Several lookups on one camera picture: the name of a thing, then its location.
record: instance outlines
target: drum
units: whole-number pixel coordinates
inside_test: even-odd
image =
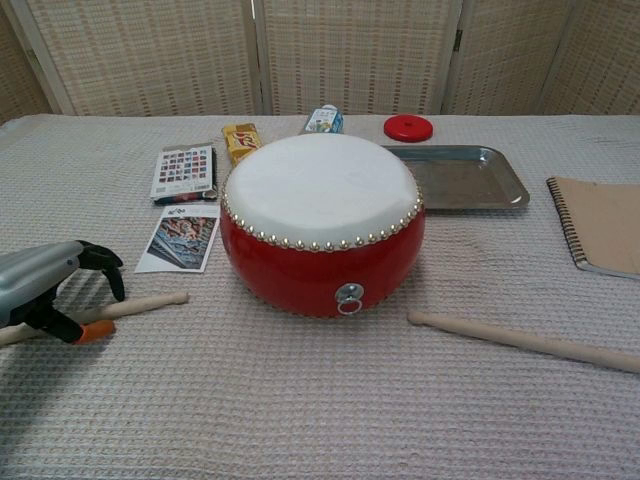
[[[352,315],[405,278],[424,235],[423,198],[407,167],[341,134],[285,138],[229,175],[221,234],[253,293],[294,313]]]

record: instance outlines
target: silver tray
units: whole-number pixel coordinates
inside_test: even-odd
[[[529,203],[529,192],[507,159],[492,148],[475,145],[384,148],[413,172],[427,209],[517,209]]]

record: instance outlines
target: picture card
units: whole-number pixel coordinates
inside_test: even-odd
[[[151,198],[172,197],[214,188],[211,144],[166,147],[158,154]]]
[[[136,273],[204,272],[219,220],[219,205],[166,207]]]

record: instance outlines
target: orange clamp tip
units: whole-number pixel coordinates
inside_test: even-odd
[[[90,343],[116,331],[116,324],[113,320],[98,320],[88,325],[82,325],[82,336],[76,340],[74,345]]]

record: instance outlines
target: notebook spiral binding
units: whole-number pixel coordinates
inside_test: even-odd
[[[554,177],[551,177],[547,180],[547,186],[551,191],[553,203],[555,203],[556,205],[558,215],[560,215],[560,223],[562,224],[564,236],[567,239],[567,243],[569,244],[569,250],[571,251],[573,261],[576,263],[576,265],[586,263],[587,256],[584,254],[584,249],[582,248],[582,244],[580,243],[580,239],[578,238],[576,228],[573,225],[573,220],[571,219],[571,213],[569,212],[567,204],[564,201],[564,197],[562,196],[562,192],[560,191],[558,182]]]

